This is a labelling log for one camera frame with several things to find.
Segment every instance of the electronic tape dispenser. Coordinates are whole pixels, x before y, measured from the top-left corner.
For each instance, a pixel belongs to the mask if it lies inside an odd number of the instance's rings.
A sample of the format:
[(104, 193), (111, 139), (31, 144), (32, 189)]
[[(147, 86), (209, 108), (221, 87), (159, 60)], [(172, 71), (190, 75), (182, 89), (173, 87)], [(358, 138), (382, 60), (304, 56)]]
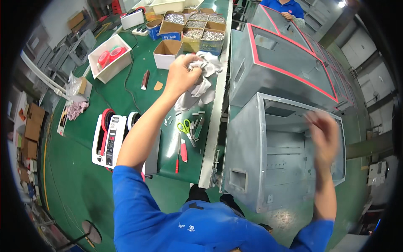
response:
[[(99, 115), (92, 143), (92, 162), (111, 171), (116, 166), (123, 140), (139, 119), (140, 114), (137, 112), (131, 112), (128, 116), (120, 116), (116, 115), (110, 108)], [(160, 136), (161, 129), (147, 160), (143, 164), (144, 176), (157, 173)]]

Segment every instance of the scissors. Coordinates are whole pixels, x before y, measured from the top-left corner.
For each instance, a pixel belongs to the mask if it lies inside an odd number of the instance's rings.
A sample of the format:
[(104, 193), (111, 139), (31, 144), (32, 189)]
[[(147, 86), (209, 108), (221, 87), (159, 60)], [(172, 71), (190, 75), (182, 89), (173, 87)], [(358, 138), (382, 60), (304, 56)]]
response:
[(189, 138), (190, 142), (192, 143), (193, 148), (196, 147), (195, 142), (192, 139), (192, 136), (190, 135), (190, 121), (188, 119), (185, 119), (182, 123), (178, 123), (177, 127), (180, 131), (185, 133), (187, 137)]

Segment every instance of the hand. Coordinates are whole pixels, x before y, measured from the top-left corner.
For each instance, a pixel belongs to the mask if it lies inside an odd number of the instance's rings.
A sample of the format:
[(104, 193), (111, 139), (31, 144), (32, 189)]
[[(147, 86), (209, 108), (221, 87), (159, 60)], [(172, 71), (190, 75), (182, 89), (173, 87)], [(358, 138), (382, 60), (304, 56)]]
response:
[(339, 125), (325, 112), (309, 111), (305, 117), (315, 144), (315, 169), (330, 171), (339, 150)]
[(293, 19), (293, 16), (292, 16), (290, 13), (288, 13), (288, 12), (282, 12), (281, 14), (282, 14), (282, 16), (285, 17), (287, 20), (292, 20), (292, 19)]
[(192, 71), (189, 71), (187, 68), (188, 64), (195, 60), (201, 60), (201, 58), (195, 54), (188, 54), (180, 55), (172, 62), (169, 66), (164, 94), (177, 99), (197, 81), (202, 69), (194, 67)]

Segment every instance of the white cloth rag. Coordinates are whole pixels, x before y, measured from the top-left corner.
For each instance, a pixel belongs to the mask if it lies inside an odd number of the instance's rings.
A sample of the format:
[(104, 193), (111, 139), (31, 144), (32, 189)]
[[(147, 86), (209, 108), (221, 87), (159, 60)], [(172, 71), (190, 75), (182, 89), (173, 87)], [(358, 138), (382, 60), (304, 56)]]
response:
[(216, 97), (216, 91), (210, 88), (210, 78), (222, 72), (222, 64), (218, 57), (210, 52), (198, 51), (196, 55), (202, 58), (202, 61), (193, 61), (188, 68), (191, 71), (194, 67), (200, 67), (201, 75), (196, 83), (179, 97), (175, 103), (175, 111), (190, 109), (196, 103), (203, 107), (204, 104), (212, 102)]

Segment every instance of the blue work uniform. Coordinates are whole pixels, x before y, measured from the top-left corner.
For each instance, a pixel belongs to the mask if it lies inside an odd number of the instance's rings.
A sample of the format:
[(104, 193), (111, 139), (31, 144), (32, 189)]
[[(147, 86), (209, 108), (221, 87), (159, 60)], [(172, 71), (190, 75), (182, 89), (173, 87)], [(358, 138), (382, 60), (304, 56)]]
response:
[(294, 15), (296, 18), (303, 19), (303, 10), (299, 3), (294, 0), (290, 0), (285, 4), (281, 4), (279, 0), (262, 0), (260, 4), (267, 6), (278, 12), (288, 12)]
[[(115, 203), (114, 243), (126, 251), (324, 251), (333, 221), (313, 221), (291, 247), (279, 245), (263, 227), (234, 213), (222, 202), (186, 202), (179, 212), (161, 212), (135, 169), (116, 166), (112, 175)], [(189, 208), (196, 203), (197, 207)]]

